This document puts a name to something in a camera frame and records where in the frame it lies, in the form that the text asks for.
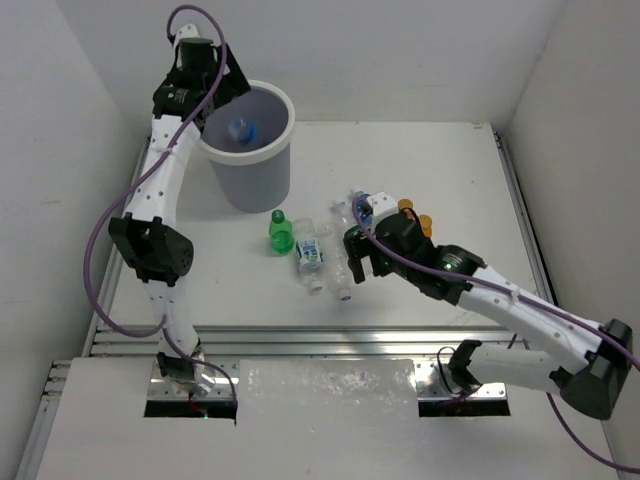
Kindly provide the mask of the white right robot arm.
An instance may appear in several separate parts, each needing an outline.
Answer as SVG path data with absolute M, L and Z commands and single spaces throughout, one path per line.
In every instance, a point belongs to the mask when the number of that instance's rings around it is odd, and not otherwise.
M 356 283 L 396 274 L 425 296 L 478 313 L 529 340 L 534 350 L 509 353 L 483 341 L 459 344 L 447 364 L 463 393 L 504 383 L 562 398 L 597 420 L 611 418 L 631 367 L 633 330 L 617 319 L 604 324 L 577 317 L 520 289 L 478 255 L 457 245 L 434 245 L 404 213 L 374 230 L 354 227 L 343 240 Z

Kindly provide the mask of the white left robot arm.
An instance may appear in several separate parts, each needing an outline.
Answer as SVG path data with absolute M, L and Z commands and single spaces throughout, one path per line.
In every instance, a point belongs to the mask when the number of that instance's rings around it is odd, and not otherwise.
M 149 296 L 160 326 L 156 360 L 160 374 L 177 392 L 205 395 L 213 375 L 204 363 L 199 337 L 188 317 L 186 283 L 194 261 L 191 240 L 177 229 L 177 203 L 189 159 L 207 117 L 249 92 L 247 81 L 206 96 L 223 71 L 222 49 L 212 40 L 175 40 L 175 58 L 153 95 L 151 139 L 136 187 L 121 217 L 108 232 L 125 263 Z

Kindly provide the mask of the clear bottle light blue label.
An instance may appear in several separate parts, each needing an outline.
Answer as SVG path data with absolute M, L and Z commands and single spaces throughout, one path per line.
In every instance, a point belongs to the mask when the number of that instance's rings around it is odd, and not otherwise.
M 253 120 L 236 118 L 229 122 L 228 133 L 233 141 L 241 145 L 254 142 L 258 137 L 258 126 Z

